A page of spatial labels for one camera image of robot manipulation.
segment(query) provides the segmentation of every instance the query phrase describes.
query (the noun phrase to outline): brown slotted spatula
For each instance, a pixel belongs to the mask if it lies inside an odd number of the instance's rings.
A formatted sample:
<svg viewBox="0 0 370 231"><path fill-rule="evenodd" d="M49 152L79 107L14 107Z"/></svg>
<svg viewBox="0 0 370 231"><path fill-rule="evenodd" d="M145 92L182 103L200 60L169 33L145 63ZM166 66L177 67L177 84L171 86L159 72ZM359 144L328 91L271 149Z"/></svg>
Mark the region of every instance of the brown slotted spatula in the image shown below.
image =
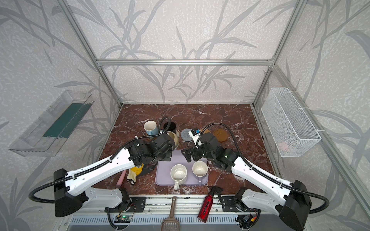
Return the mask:
<svg viewBox="0 0 370 231"><path fill-rule="evenodd" d="M169 217L162 221L161 231L179 231L180 222L175 219L175 204L176 196L172 198L171 211L169 212Z"/></svg>

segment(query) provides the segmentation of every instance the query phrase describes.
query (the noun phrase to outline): black spray nozzle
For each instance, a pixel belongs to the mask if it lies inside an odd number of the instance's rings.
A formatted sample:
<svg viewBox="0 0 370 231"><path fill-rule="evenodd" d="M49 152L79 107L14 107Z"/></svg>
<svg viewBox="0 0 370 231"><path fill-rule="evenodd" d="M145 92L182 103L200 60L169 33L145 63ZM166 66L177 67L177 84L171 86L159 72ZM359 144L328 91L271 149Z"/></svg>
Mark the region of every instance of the black spray nozzle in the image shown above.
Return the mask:
<svg viewBox="0 0 370 231"><path fill-rule="evenodd" d="M216 193L218 195L218 200L221 200L221 192L223 191L223 188L217 186L207 186L207 187L209 188L208 195L211 195L213 197Z"/></svg>

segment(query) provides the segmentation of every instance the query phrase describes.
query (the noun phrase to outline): robotic arm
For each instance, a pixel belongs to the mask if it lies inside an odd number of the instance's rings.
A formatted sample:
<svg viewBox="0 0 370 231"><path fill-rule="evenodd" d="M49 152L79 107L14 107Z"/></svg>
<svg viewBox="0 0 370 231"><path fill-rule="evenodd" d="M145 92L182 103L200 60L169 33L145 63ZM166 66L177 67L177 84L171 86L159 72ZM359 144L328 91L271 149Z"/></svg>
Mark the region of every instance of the robotic arm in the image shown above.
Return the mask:
<svg viewBox="0 0 370 231"><path fill-rule="evenodd" d="M240 210L258 208L276 214L289 227L300 231L303 230L309 213L322 211L329 205L325 197L307 192L303 183L297 180L291 183L249 162L240 155L231 130L226 125L223 126L231 133L237 152L229 148L224 149L211 133L203 134L198 129L189 132L196 145L181 152L188 162L191 158L197 161L205 157L215 166L250 181L263 191L260 193L251 189L241 189L235 196L235 202ZM56 217L70 215L80 208L118 207L120 211L124 211L131 205L131 199L125 189L108 190L91 186L134 166L159 160L170 161L172 151L175 149L174 141L167 135L166 129L156 137L150 142L141 139L145 137L136 137L122 145L112 156L81 169L69 172L59 169L54 172L53 182L34 189L29 198L41 203L55 203ZM54 200L35 196L35 193L50 186L54 186ZM310 196L324 200L324 204L310 210L312 205Z"/></svg>

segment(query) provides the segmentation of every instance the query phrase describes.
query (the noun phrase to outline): white mesh basket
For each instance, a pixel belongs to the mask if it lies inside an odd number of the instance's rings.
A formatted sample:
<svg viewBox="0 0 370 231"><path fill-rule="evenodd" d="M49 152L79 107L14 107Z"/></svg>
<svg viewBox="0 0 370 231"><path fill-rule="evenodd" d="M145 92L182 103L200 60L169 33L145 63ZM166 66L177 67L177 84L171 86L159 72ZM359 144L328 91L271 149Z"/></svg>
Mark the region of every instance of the white mesh basket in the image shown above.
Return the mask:
<svg viewBox="0 0 370 231"><path fill-rule="evenodd" d="M261 110L281 157L301 156L321 140L287 88L271 88Z"/></svg>

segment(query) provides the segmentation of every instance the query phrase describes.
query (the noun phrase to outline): red bottle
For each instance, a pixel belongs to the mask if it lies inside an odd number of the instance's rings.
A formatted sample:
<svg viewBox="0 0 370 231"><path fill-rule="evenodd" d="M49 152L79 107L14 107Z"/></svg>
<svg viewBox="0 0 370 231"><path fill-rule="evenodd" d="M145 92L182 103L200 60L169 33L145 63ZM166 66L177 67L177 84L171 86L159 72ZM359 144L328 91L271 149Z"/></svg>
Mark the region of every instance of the red bottle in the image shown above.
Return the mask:
<svg viewBox="0 0 370 231"><path fill-rule="evenodd" d="M213 204L213 196L215 193L218 195L218 200L221 199L221 192L223 191L222 188L217 186L208 186L210 188L210 191L208 195L204 198L201 210L198 213L198 219L202 222L207 222L209 212L211 211L211 207Z"/></svg>

